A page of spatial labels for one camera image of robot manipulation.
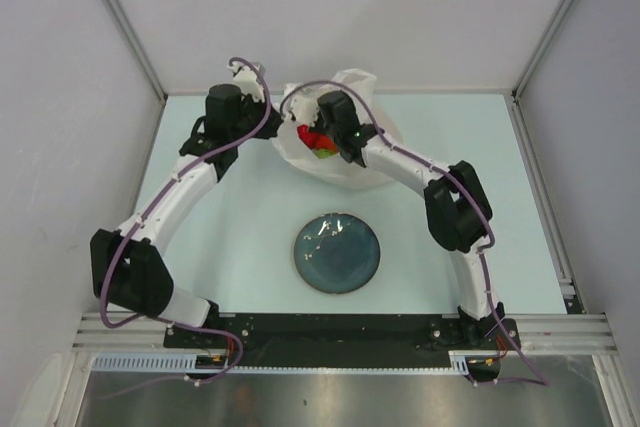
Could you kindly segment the fake red pepper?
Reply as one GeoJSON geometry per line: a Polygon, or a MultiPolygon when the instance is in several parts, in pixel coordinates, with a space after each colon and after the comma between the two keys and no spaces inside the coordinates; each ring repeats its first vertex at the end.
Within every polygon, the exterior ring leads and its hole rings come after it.
{"type": "Polygon", "coordinates": [[[312,131],[306,125],[298,126],[297,134],[299,139],[311,150],[336,150],[335,144],[327,135],[312,131]]]}

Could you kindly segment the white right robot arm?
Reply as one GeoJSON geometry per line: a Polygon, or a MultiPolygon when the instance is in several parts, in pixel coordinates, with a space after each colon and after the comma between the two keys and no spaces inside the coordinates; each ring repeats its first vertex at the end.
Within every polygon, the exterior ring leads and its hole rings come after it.
{"type": "Polygon", "coordinates": [[[495,245],[493,212],[474,167],[466,161],[447,165],[404,147],[372,114],[362,120],[353,97],[343,90],[317,100],[318,122],[348,163],[382,173],[424,200],[428,230],[452,254],[459,286],[463,340],[484,348],[497,336],[490,317],[496,309],[485,251],[495,245]]]}

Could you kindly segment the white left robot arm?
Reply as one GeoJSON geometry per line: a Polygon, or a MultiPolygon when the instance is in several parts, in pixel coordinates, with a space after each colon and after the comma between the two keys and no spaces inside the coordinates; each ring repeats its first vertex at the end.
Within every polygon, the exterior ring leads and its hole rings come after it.
{"type": "Polygon", "coordinates": [[[141,211],[113,231],[98,230],[90,241],[93,289],[103,323],[113,327],[108,305],[186,327],[197,345],[221,334],[218,306],[176,286],[164,253],[180,224],[217,185],[249,139],[270,139],[282,119],[267,87],[235,81],[210,88],[199,117],[164,185],[141,211]]]}

